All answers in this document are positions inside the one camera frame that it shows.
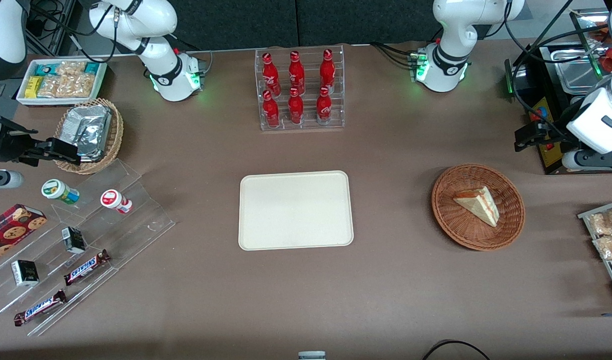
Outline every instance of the red cookie box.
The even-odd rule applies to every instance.
[[[16,203],[0,215],[0,256],[48,221],[43,212]]]

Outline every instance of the sandwich slice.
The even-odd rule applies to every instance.
[[[499,221],[499,209],[495,205],[495,200],[490,194],[488,187],[480,189],[460,191],[454,196],[454,201],[475,214],[484,223],[496,227]]]

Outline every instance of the acrylic bottle rack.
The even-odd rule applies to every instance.
[[[41,335],[175,225],[161,205],[141,186],[140,177],[121,160],[115,160],[75,186],[80,193],[75,205],[53,203],[58,221],[48,217],[47,230],[40,228],[44,231],[41,235],[26,239],[15,246],[18,248],[16,251],[13,249],[0,258],[0,315],[10,318],[10,326],[13,326],[16,313],[24,312],[64,289],[67,303],[58,305],[48,314],[34,317],[20,328],[20,332],[28,336]],[[102,207],[99,198],[107,189],[116,189],[132,200],[132,210],[123,215]],[[61,229],[66,226],[82,232],[86,242],[84,253],[66,251],[61,240]],[[103,249],[107,250],[111,260],[66,287],[63,276]],[[40,282],[32,287],[16,286],[10,267],[14,260],[35,262]]]

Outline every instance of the white tray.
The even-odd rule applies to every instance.
[[[24,79],[22,80],[22,84],[19,88],[19,91],[17,92],[17,96],[16,96],[16,100],[22,104],[22,105],[26,105],[28,107],[58,107],[63,106],[63,105],[74,105],[74,104],[80,104],[80,103],[84,103],[88,100],[94,100],[97,98],[97,94],[99,93],[99,89],[102,87],[102,81],[104,80],[104,75],[105,75],[105,71],[106,68],[108,67],[108,64],[106,63],[101,63],[99,64],[99,68],[97,69],[97,73],[95,75],[95,82],[93,82],[93,88],[90,91],[90,95],[88,97],[60,97],[60,98],[44,98],[44,97],[37,97],[37,98],[26,98],[24,97],[24,91],[26,89],[26,87],[28,86],[28,80],[30,79],[30,77],[32,75],[34,75],[34,71],[37,68],[37,66],[39,64],[41,65],[45,65],[45,64],[56,64],[56,63],[60,63],[63,61],[76,61],[76,62],[90,62],[88,59],[84,58],[84,57],[53,57],[50,59],[38,59],[38,60],[32,60],[30,62],[30,64],[28,64],[28,69],[25,72],[24,75]]]
[[[348,176],[343,171],[249,175],[242,179],[242,249],[346,246],[353,237]]]

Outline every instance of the cookie box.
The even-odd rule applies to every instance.
[[[24,91],[26,89],[26,87],[28,86],[28,82],[31,79],[31,76],[35,75],[37,66],[45,66],[46,64],[55,64],[55,63],[59,63],[62,61],[79,61],[79,62],[89,62],[89,60],[87,60],[84,57],[53,57],[50,59],[36,59],[36,60],[32,60],[30,61],[30,63],[28,64],[28,69],[25,72],[24,75],[24,79],[22,80],[22,84],[21,87],[19,88],[19,91],[17,92],[16,95],[16,100],[22,104],[22,105],[26,105],[27,107],[68,107],[70,105],[74,105],[74,104],[80,104],[80,103],[84,103],[86,101],[90,101],[90,100],[95,100],[97,98],[97,94],[99,93],[99,89],[102,86],[102,80],[104,79],[104,75],[105,75],[105,71],[107,68],[107,64],[99,64],[99,68],[96,71],[95,74],[95,81],[93,82],[93,89],[90,92],[90,95],[88,97],[60,97],[60,98],[26,98]]]
[[[43,212],[16,203],[0,215],[0,256],[48,221]]]

